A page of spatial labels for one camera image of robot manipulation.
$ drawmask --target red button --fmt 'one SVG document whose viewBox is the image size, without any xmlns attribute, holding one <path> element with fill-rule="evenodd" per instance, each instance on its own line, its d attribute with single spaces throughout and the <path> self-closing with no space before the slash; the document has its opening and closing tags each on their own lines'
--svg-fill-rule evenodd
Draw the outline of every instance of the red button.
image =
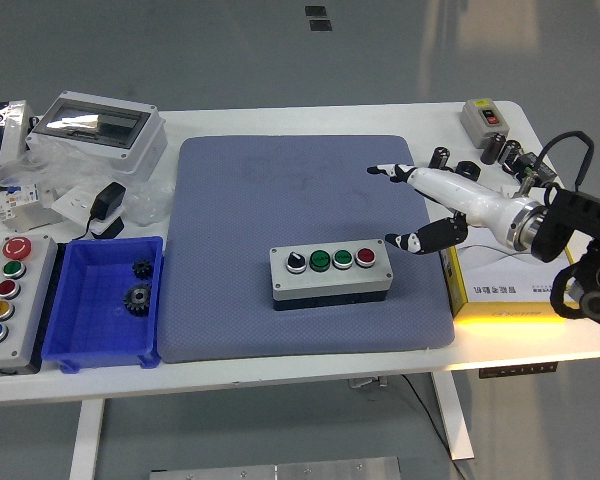
<svg viewBox="0 0 600 480">
<path fill-rule="evenodd" d="M 356 263 L 362 268 L 372 267 L 376 263 L 376 254 L 370 248 L 361 248 L 356 253 Z"/>
<path fill-rule="evenodd" d="M 20 285 L 13 280 L 5 280 L 0 284 L 0 297 L 7 300 L 14 298 L 20 293 Z"/>
<path fill-rule="evenodd" d="M 2 247 L 2 254 L 11 260 L 22 260 L 31 253 L 31 240 L 26 237 L 13 237 Z"/>
</svg>

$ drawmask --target white table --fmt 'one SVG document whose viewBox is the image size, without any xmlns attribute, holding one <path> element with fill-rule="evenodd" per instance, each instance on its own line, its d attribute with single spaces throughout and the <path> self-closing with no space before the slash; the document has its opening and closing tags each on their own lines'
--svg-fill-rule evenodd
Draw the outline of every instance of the white table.
<svg viewBox="0 0 600 480">
<path fill-rule="evenodd" d="M 522 109 L 511 102 L 497 104 L 511 127 L 509 137 L 519 140 L 525 149 L 539 152 L 541 144 Z M 167 121 L 169 144 L 154 178 L 175 182 L 182 143 L 191 137 L 218 135 L 399 135 L 408 142 L 416 165 L 427 165 L 438 146 L 451 150 L 450 165 L 461 160 L 479 163 L 481 151 L 473 147 L 459 121 L 461 108 L 462 103 L 444 103 L 161 112 Z M 383 163 L 392 163 L 392 159 Z M 484 168 L 480 183 L 492 188 L 503 182 L 514 184 L 498 170 Z M 432 218 L 448 213 L 433 203 L 427 208 Z M 121 237 L 161 235 L 167 239 L 167 230 L 168 219 L 144 228 L 127 222 Z M 39 232 L 50 234 L 57 242 L 82 233 L 66 222 Z M 12 232 L 0 223 L 0 244 L 9 234 Z M 586 243 L 584 237 L 573 242 L 575 258 L 584 252 Z M 0 404 L 85 401 L 74 457 L 74 467 L 82 465 L 80 471 L 84 472 L 84 463 L 95 466 L 98 419 L 105 398 L 434 372 L 452 453 L 455 458 L 467 458 L 472 452 L 457 394 L 450 373 L 443 372 L 595 357 L 600 357 L 600 326 L 589 320 L 458 325 L 451 345 L 427 351 L 163 363 L 151 370 L 109 367 L 85 369 L 76 375 L 65 375 L 55 365 L 43 363 L 36 375 L 0 378 Z M 90 478 L 80 476 L 77 467 L 74 470 L 77 476 L 72 474 L 72 478 Z"/>
</svg>

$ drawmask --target blue mat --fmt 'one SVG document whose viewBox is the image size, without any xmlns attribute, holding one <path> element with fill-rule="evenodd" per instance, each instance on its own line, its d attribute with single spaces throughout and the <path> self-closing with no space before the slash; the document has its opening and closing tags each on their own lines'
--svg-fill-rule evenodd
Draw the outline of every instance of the blue mat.
<svg viewBox="0 0 600 480">
<path fill-rule="evenodd" d="M 454 338 L 438 255 L 387 245 L 383 302 L 277 312 L 269 249 L 384 238 L 429 222 L 410 186 L 366 172 L 412 164 L 394 136 L 231 136 L 180 151 L 158 315 L 168 363 L 439 348 Z"/>
</svg>

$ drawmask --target push button box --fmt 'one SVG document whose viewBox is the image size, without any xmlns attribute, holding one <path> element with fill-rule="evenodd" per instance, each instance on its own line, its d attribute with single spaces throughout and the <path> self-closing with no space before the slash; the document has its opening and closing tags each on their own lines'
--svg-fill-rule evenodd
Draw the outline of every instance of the push button box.
<svg viewBox="0 0 600 480">
<path fill-rule="evenodd" d="M 0 376 L 40 369 L 40 317 L 56 253 L 46 235 L 11 237 L 0 246 Z"/>
<path fill-rule="evenodd" d="M 509 125 L 490 98 L 467 101 L 460 113 L 460 123 L 476 148 L 485 148 L 496 133 L 509 134 Z"/>
<path fill-rule="evenodd" d="M 275 310 L 377 302 L 393 281 L 379 239 L 275 247 L 269 261 Z"/>
</svg>

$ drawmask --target table leg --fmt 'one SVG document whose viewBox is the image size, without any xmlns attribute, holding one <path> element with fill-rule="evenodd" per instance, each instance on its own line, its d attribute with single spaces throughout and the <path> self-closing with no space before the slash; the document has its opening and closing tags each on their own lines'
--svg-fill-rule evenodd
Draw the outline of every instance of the table leg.
<svg viewBox="0 0 600 480">
<path fill-rule="evenodd" d="M 438 397 L 451 458 L 453 460 L 474 458 L 471 439 L 451 372 L 432 372 L 431 377 Z"/>
<path fill-rule="evenodd" d="M 93 480 L 98 458 L 104 402 L 103 398 L 82 402 L 69 480 Z"/>
</svg>

